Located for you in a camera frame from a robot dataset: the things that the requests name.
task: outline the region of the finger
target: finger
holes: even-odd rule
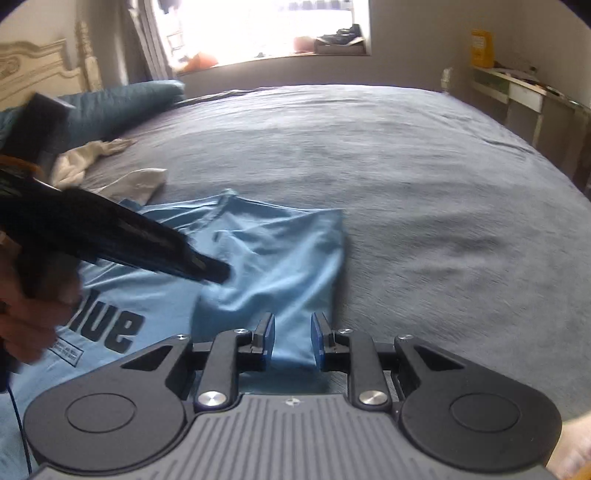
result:
[[[20,322],[9,315],[0,315],[0,337],[33,350],[43,350],[56,341],[53,329],[39,328]]]
[[[4,342],[4,348],[14,358],[23,364],[32,364],[37,362],[43,355],[43,350],[35,350],[12,342]]]
[[[21,284],[12,260],[6,250],[0,248],[0,300],[16,305],[23,298]]]
[[[59,301],[24,299],[9,313],[28,325],[47,329],[67,323],[72,316],[72,305]]]

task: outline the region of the power cord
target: power cord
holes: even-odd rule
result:
[[[33,468],[31,467],[31,456],[29,455],[29,448],[27,446],[27,439],[25,438],[25,431],[22,429],[21,416],[18,414],[17,402],[16,400],[14,400],[14,395],[12,393],[10,385],[7,385],[6,389],[8,391],[8,394],[10,395],[10,400],[12,400],[12,408],[14,408],[14,414],[17,416],[18,430],[21,432],[22,448],[25,450],[25,458],[27,459],[27,469],[29,470],[29,475],[31,475],[33,473]]]

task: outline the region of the ribbed surface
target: ribbed surface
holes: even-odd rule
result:
[[[520,480],[550,480],[542,470]],[[35,480],[75,477],[46,469]],[[244,396],[223,413],[197,418],[171,453],[109,480],[463,480],[413,449],[386,414],[353,408],[342,395]]]

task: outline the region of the yellow box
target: yellow box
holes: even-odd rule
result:
[[[484,30],[472,30],[472,65],[483,69],[491,69],[495,66],[492,33]]]

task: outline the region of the curtain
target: curtain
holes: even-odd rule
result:
[[[154,0],[127,0],[127,7],[144,53],[144,60],[151,80],[172,78],[173,71],[168,64],[168,58],[158,32]]]

